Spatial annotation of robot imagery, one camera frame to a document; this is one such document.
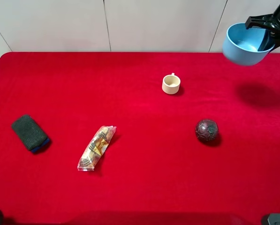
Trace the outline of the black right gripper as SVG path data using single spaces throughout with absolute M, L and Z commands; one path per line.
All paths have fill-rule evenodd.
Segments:
M 245 28 L 253 27 L 267 29 L 258 48 L 259 52 L 271 52 L 280 47 L 280 5 L 273 14 L 249 16 L 245 22 Z

